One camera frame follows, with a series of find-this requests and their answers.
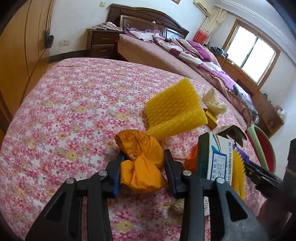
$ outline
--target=metal screw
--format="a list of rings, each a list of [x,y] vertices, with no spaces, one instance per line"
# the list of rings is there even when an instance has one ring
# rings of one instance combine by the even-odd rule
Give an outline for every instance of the metal screw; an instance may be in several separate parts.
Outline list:
[[[72,183],[74,183],[74,178],[68,178],[67,180],[66,180],[66,183],[67,184],[72,184]]]
[[[217,183],[220,183],[220,184],[223,184],[223,183],[225,182],[225,180],[224,180],[224,178],[222,178],[222,177],[218,177],[218,178],[216,179],[216,182],[217,182]]]
[[[184,176],[189,177],[189,176],[191,176],[191,174],[192,174],[192,172],[189,171],[189,170],[185,170],[185,171],[183,171],[183,175],[184,175]]]
[[[106,176],[108,174],[108,172],[106,171],[106,170],[101,170],[101,171],[99,171],[99,175],[100,176]]]

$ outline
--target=air conditioner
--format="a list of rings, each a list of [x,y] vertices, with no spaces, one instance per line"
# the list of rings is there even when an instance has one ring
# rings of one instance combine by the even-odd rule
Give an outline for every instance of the air conditioner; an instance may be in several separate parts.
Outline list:
[[[193,3],[206,15],[211,16],[213,14],[213,10],[206,0],[193,0]]]

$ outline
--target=pink floral fabric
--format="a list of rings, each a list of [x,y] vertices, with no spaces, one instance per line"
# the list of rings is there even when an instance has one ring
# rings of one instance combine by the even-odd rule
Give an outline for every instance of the pink floral fabric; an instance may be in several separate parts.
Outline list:
[[[119,152],[114,136],[123,129],[145,131],[145,102],[182,78],[140,64],[96,58],[66,59],[52,67],[25,98],[1,148],[0,211],[12,230],[25,238],[67,178],[81,180],[104,169]],[[200,95],[210,88],[191,82]],[[241,127],[227,110],[219,126],[230,124]],[[207,131],[211,129],[205,125],[161,145],[184,161]],[[249,141],[242,149],[259,163]],[[264,198],[250,180],[246,193],[246,204],[257,215]],[[113,239],[179,240],[182,216],[169,211],[173,202],[167,188],[140,195],[123,187],[119,198],[108,200]],[[205,230],[209,240],[208,219]]]

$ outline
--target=headboard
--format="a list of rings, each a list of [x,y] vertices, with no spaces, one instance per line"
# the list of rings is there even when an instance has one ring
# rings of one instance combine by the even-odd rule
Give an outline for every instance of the headboard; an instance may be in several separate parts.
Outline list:
[[[110,5],[107,21],[123,29],[126,27],[134,27],[140,31],[158,29],[160,34],[167,38],[184,39],[189,33],[165,13],[145,7],[129,7],[113,3]]]

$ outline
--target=curtain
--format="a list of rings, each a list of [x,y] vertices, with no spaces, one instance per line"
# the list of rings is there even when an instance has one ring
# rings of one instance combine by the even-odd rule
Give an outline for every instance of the curtain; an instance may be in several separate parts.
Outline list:
[[[194,36],[193,41],[200,44],[207,44],[210,40],[211,35],[225,20],[228,13],[228,11],[219,7],[214,7],[213,11],[214,14],[206,18],[206,20]]]

